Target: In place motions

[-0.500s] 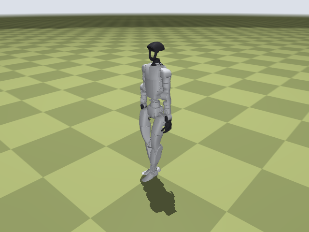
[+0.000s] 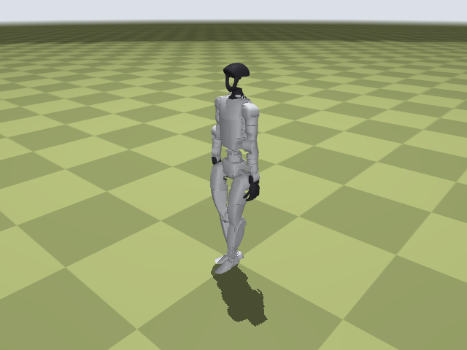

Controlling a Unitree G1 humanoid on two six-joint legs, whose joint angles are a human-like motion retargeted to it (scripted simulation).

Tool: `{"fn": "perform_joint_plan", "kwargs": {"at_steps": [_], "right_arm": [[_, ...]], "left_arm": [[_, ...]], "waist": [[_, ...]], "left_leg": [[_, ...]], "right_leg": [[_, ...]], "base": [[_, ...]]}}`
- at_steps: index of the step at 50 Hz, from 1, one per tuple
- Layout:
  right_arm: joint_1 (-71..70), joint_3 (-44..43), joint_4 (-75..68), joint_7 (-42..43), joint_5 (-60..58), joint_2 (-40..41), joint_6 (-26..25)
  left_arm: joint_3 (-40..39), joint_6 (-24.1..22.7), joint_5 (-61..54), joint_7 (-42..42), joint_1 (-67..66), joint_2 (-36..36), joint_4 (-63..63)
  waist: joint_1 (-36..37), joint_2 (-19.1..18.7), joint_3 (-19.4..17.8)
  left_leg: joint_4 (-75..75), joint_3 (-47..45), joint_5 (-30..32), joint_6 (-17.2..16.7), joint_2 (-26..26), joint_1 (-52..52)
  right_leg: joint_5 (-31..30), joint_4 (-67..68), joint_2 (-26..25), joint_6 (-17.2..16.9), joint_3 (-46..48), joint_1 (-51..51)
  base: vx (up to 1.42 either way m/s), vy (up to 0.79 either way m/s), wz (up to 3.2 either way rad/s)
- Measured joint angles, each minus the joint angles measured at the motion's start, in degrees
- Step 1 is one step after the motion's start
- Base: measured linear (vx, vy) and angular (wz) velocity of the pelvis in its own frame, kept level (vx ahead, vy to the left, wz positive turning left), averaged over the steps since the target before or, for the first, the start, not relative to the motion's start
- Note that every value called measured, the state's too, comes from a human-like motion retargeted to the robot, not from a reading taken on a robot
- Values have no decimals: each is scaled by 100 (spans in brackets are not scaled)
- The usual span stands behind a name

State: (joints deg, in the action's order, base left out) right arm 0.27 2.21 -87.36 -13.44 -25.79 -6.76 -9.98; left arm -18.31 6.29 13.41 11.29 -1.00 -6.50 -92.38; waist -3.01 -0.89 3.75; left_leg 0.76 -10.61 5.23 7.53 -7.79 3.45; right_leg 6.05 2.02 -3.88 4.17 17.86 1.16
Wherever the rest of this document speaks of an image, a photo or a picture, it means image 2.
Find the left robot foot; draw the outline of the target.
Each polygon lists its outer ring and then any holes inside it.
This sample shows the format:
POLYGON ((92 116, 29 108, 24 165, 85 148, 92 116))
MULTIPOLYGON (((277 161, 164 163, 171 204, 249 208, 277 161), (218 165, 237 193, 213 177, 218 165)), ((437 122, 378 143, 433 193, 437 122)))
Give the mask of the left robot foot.
POLYGON ((229 263, 230 259, 228 259, 228 261, 225 260, 222 265, 216 268, 215 273, 217 274, 225 273, 226 271, 230 270, 232 267, 234 267, 235 265, 239 263, 239 258, 237 256, 235 257, 235 260, 232 263, 229 263))

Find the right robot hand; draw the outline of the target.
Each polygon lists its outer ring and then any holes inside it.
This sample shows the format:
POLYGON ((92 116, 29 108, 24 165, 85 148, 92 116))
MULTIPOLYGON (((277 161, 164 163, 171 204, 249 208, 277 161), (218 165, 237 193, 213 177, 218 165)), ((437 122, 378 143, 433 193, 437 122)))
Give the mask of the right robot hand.
MULTIPOLYGON (((221 162, 221 160, 219 160, 218 162, 221 162)), ((212 164, 213 164, 213 165, 216 164, 216 163, 218 163, 218 162, 217 162, 217 158, 216 158, 216 157, 212 157, 212 164)), ((223 177, 223 179, 224 179, 224 180, 227 180, 227 179, 224 178, 224 177, 223 177)))

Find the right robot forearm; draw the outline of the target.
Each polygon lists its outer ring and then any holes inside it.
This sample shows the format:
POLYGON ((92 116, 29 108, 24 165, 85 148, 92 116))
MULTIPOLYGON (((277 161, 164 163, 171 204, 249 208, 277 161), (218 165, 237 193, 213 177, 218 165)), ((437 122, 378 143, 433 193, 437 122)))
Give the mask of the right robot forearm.
POLYGON ((212 157, 216 157, 217 158, 217 162, 219 160, 221 160, 221 149, 222 149, 222 143, 221 143, 221 139, 214 136, 212 134, 212 156, 211 156, 211 159, 212 157))

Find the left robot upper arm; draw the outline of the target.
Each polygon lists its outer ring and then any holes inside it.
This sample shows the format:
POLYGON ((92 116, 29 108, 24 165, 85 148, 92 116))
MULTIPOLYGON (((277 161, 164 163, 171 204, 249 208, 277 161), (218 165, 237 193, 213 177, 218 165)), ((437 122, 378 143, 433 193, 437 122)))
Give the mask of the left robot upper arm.
POLYGON ((242 104, 242 116, 245 119, 245 128, 247 139, 242 143, 242 149, 245 152, 251 152, 250 145, 253 141, 257 142, 259 108, 249 102, 242 104))

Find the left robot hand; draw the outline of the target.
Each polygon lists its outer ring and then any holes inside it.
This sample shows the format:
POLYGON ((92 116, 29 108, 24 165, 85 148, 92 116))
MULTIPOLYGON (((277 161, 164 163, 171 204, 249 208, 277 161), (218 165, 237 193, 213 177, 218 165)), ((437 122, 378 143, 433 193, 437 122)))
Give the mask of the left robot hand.
POLYGON ((259 180, 256 181, 256 182, 253 182, 253 177, 251 175, 249 175, 249 184, 250 184, 250 187, 249 187, 249 191, 247 192, 247 194, 243 197, 243 198, 246 198, 248 195, 249 198, 246 199, 246 201, 251 201, 253 200, 254 198, 256 198, 257 196, 259 196, 259 180))

